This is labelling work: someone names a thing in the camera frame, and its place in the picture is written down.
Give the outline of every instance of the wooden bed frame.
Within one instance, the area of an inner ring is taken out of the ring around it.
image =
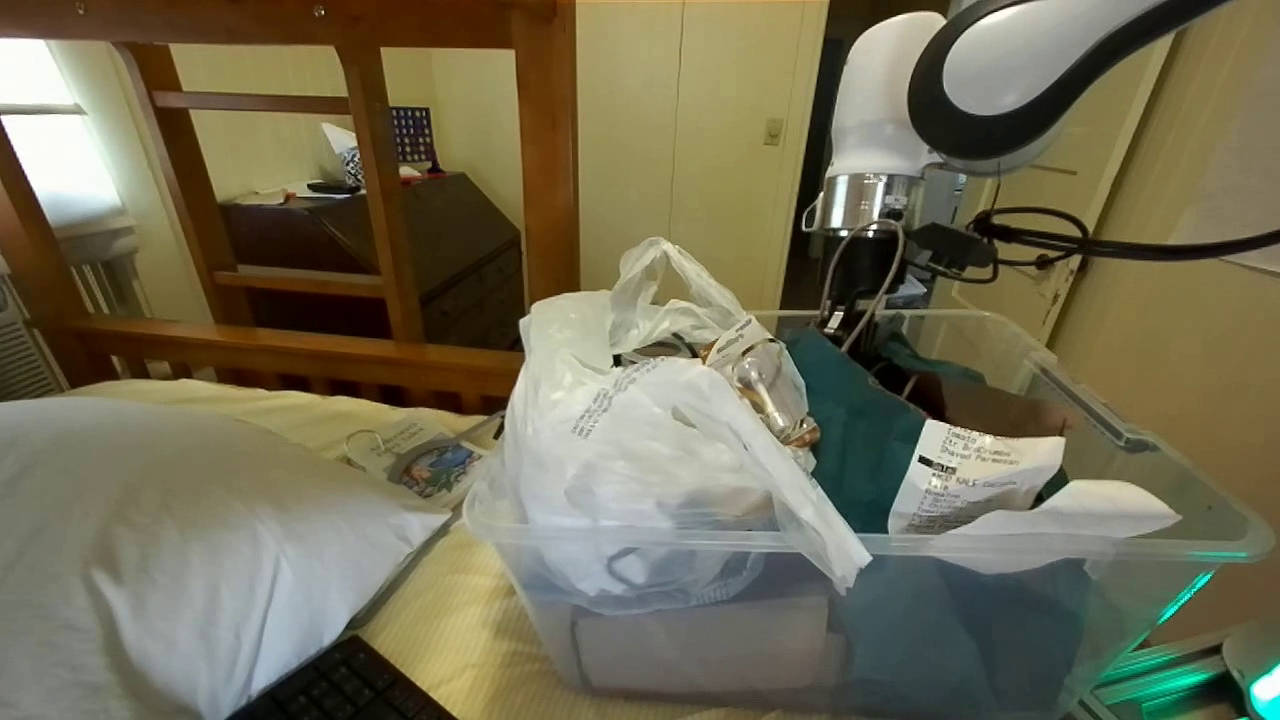
[[[109,41],[165,140],[165,184],[218,325],[89,317],[0,126],[0,258],[69,385],[187,376],[264,389],[494,410],[519,357],[420,345],[379,49],[511,49],[524,161],[528,302],[577,287],[577,14],[571,0],[5,0],[0,38]],[[170,46],[327,46],[349,95],[184,94]],[[379,278],[235,269],[191,114],[349,114]],[[391,340],[249,329],[249,287],[379,297]]]

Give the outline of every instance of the white pillow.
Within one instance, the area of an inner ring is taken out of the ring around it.
[[[230,716],[439,527],[249,423],[0,406],[0,716]]]

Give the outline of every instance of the robotic arm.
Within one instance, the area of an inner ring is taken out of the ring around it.
[[[815,231],[840,235],[827,334],[898,278],[913,193],[932,163],[1010,172],[1123,57],[1230,0],[971,0],[869,27],[840,77]]]

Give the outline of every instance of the plastic bag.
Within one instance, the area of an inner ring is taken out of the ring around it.
[[[689,302],[656,303],[666,269],[677,269]],[[724,374],[744,357],[731,340],[739,334],[769,340],[735,297],[670,242],[632,250],[613,291],[554,297],[519,321],[524,370],[502,473],[532,527],[582,531],[582,545],[539,550],[582,605],[647,614],[724,602],[762,561],[747,541],[735,550],[731,531],[782,531],[840,594],[869,564],[795,448],[782,444]],[[618,370],[618,357],[673,337],[710,357],[722,340],[731,350],[722,345],[722,370],[699,353]],[[771,360],[769,385],[803,400],[800,374]]]

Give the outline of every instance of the clear plastic bin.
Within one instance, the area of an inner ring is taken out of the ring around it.
[[[468,527],[494,541],[559,679],[583,693],[840,716],[1055,716],[1112,661],[1174,622],[1221,564],[1250,564],[1273,531],[1158,435],[1075,389],[1015,325],[990,313],[892,313],[932,360],[978,370],[992,389],[1054,400],[1070,417],[1074,482],[1132,482],[1180,524],[1030,574],[978,561],[1035,556],[1035,541],[971,541],[950,561],[861,531],[873,564],[847,596],[776,531],[532,527],[504,482],[468,495]],[[592,614],[543,569],[543,550],[683,550],[754,564],[754,585],[699,608]]]

